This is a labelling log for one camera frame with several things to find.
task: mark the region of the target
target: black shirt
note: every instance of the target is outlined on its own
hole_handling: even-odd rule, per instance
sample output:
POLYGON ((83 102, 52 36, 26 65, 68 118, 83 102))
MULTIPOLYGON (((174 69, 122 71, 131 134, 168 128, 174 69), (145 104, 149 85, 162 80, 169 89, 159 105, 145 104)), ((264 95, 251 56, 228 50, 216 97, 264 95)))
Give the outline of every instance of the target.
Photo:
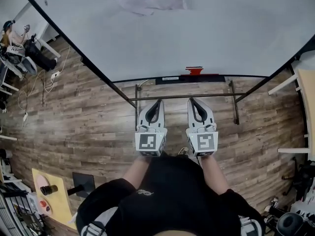
POLYGON ((152 236, 168 230, 238 236, 239 215, 257 220, 264 230, 260 214, 240 195, 232 190, 216 194, 200 166, 183 157, 154 158, 139 190, 124 179, 101 185, 80 205, 78 231, 112 207, 118 209, 105 227, 109 236, 152 236))

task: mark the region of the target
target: printed logo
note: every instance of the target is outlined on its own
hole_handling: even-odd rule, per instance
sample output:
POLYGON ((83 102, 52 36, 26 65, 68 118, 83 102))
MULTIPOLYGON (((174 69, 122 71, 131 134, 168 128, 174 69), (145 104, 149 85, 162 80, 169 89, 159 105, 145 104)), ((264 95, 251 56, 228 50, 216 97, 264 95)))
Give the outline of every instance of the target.
POLYGON ((137 193, 138 194, 143 194, 143 195, 146 195, 146 196, 151 196, 154 192, 145 191, 145 190, 138 190, 137 193))

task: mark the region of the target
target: desk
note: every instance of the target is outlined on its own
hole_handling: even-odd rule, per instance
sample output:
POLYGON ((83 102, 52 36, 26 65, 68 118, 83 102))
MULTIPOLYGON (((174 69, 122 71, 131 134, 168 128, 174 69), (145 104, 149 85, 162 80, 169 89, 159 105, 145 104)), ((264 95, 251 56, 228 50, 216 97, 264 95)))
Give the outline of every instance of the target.
POLYGON ((74 223, 68 224, 68 221, 72 219, 72 214, 70 210, 69 196, 67 193, 67 189, 64 185, 63 179, 61 177, 56 177, 56 176, 41 172, 36 169, 32 169, 31 171, 33 174, 33 180, 35 183, 37 196, 42 197, 45 200, 47 200, 47 202, 51 206, 52 215, 50 215, 50 217, 76 230, 76 226, 74 223), (50 185, 56 185, 58 187, 58 191, 48 196, 44 196, 41 193, 40 189, 37 187, 37 184, 36 184, 37 175, 44 176, 48 180, 50 185))
POLYGON ((279 148, 280 153, 307 153, 308 159, 315 161, 315 70, 297 69, 296 74, 268 92, 269 95, 279 91, 289 83, 297 80, 305 106, 308 127, 308 148, 279 148))

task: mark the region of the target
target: table leg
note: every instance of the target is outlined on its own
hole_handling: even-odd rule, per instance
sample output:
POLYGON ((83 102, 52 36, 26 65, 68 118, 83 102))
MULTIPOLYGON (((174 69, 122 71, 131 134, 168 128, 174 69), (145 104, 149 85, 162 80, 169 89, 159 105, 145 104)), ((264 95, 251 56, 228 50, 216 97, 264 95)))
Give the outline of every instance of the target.
POLYGON ((282 88, 284 88, 285 86, 287 86, 291 82, 295 81, 296 79, 297 79, 297 75, 296 74, 292 75, 290 78, 288 78, 287 80, 283 81, 281 84, 277 85, 274 89, 271 89, 268 92, 268 94, 271 95, 271 94, 281 90, 282 88))
POLYGON ((46 47, 52 54, 54 54, 56 57, 60 58, 61 55, 55 51, 54 48, 52 48, 49 44, 47 44, 44 40, 41 38, 38 40, 42 46, 46 47))
POLYGON ((67 193, 68 193, 68 196, 70 196, 70 195, 73 195, 74 193, 77 193, 79 191, 84 191, 83 185, 79 185, 79 186, 76 186, 72 189, 69 189, 69 190, 67 190, 67 193))
POLYGON ((17 92, 19 91, 17 88, 15 88, 15 87, 13 87, 13 86, 7 84, 6 82, 3 82, 2 85, 6 86, 6 87, 8 87, 8 88, 10 88, 10 89, 13 89, 13 90, 15 90, 15 91, 17 91, 17 92))
POLYGON ((14 138, 14 137, 2 136, 2 135, 0 135, 0 138, 4 138, 4 139, 8 139, 8 140, 14 140, 14 141, 18 140, 17 138, 14 138))
POLYGON ((16 183, 16 182, 22 182, 22 180, 21 179, 4 180, 4 183, 16 183))
POLYGON ((293 153, 293 154, 307 154, 310 153, 311 150, 308 147, 300 147, 300 148, 279 148, 278 153, 293 153))
POLYGON ((8 95, 12 95, 12 93, 10 93, 10 92, 8 92, 8 91, 6 91, 6 90, 3 90, 3 89, 1 89, 1 88, 0 88, 0 92, 4 92, 4 93, 6 93, 6 94, 8 94, 8 95))

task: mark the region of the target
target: metal rack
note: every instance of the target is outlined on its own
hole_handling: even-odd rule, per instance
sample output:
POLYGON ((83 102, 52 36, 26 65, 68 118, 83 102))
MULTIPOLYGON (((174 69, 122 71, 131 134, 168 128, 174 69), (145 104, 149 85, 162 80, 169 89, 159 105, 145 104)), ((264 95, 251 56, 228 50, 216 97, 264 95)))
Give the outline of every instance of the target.
POLYGON ((0 218, 12 236, 39 236, 52 230, 44 216, 33 211, 27 194, 14 184, 0 186, 0 218))

